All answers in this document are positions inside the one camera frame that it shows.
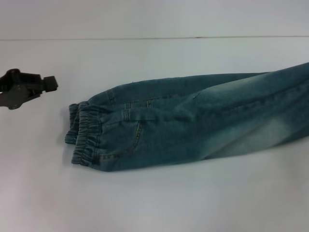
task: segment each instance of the white wall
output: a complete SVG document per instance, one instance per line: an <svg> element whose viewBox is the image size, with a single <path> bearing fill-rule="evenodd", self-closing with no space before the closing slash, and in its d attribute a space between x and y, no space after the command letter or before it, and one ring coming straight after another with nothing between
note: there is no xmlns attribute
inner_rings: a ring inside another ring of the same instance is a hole
<svg viewBox="0 0 309 232"><path fill-rule="evenodd" d="M0 108L0 231L307 231L308 139L104 173L70 164L64 135L69 104L116 85L308 62L309 37L274 37L309 36L308 10L304 0L1 0L0 75L55 75L59 89ZM200 36L224 38L102 40Z"/></svg>

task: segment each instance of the blue denim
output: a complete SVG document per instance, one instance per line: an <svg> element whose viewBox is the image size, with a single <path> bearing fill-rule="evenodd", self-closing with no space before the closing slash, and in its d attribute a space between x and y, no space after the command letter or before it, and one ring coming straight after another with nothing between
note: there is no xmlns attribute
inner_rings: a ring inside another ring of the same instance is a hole
<svg viewBox="0 0 309 232"><path fill-rule="evenodd" d="M309 63L121 85L72 104L72 163L119 171L237 156L309 135Z"/></svg>

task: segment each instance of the seam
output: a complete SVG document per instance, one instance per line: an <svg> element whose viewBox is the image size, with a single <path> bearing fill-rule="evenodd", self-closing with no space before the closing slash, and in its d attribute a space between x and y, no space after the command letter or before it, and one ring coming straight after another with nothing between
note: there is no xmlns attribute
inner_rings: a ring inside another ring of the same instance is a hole
<svg viewBox="0 0 309 232"><path fill-rule="evenodd" d="M151 108L152 101L147 101L147 108Z"/></svg>
<svg viewBox="0 0 309 232"><path fill-rule="evenodd" d="M110 104L111 104L111 105L116 105L116 103L115 103L115 98L114 98L114 95L113 95L111 89L107 90L107 94L108 94L108 98L109 98L109 100L110 100Z"/></svg>
<svg viewBox="0 0 309 232"><path fill-rule="evenodd" d="M126 110L123 110L122 113L123 113L124 121L127 121L127 118L126 118L126 116L127 116Z"/></svg>
<svg viewBox="0 0 309 232"><path fill-rule="evenodd" d="M103 160L118 159L122 155L134 151L134 149L137 147L137 145L138 145L138 143L140 141L140 135L141 135L141 132L142 132L143 128L144 128L144 122L139 121L137 129L136 129L135 137L134 137L134 140L133 140L133 143L132 143L132 146L130 146L129 148L125 149L123 152L112 153L112 154L102 154L102 155L98 154L99 158L102 158Z"/></svg>
<svg viewBox="0 0 309 232"><path fill-rule="evenodd" d="M165 95L165 96L153 97L153 98L142 99L142 100L133 100L133 101L129 101L129 103L139 103L143 101L154 101L154 100L162 100L162 99L169 99L169 98L176 98L176 97L178 97L178 94Z"/></svg>
<svg viewBox="0 0 309 232"><path fill-rule="evenodd" d="M252 107L254 105L258 105L258 104L266 104L268 103L268 100L275 100L279 95L286 95L286 94L289 94L289 93L292 93L292 92L295 92L295 91L301 91L305 88L308 88L309 86L309 83L305 81L302 81L300 83L297 83L297 85L295 85L293 88L290 88L290 89L285 89L285 90L282 90L282 91L279 91L279 92L276 92L276 93L273 93L273 94L270 94L270 95L267 95L263 98L258 98L258 99L255 99L253 101L250 101L250 102L247 102L245 104L242 104L242 105L237 105L237 106L234 106L232 108L221 108L219 110L221 110L221 114L225 114L225 113L230 113L231 111L235 111L235 110L241 110L242 108L245 108L245 109L249 109L249 107Z"/></svg>

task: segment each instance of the elastic cuff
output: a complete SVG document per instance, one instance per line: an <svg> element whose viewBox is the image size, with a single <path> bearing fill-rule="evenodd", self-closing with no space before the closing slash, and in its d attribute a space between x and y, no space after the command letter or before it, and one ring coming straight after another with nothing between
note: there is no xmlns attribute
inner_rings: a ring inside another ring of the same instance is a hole
<svg viewBox="0 0 309 232"><path fill-rule="evenodd" d="M88 104L83 101L79 104L72 104L69 106L70 112L70 130L65 136L65 142L67 144L76 144L76 138L79 131L79 110L80 105Z"/></svg>
<svg viewBox="0 0 309 232"><path fill-rule="evenodd" d="M72 163L92 167L100 136L100 111L91 106L79 106L79 132Z"/></svg>

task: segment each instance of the denim fabric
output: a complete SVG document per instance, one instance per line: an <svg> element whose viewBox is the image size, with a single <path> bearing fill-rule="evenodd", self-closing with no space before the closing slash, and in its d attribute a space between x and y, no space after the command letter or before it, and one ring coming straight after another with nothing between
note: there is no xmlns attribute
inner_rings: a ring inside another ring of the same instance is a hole
<svg viewBox="0 0 309 232"><path fill-rule="evenodd" d="M72 163L118 171L236 156L309 134L309 63L142 81L73 104Z"/></svg>

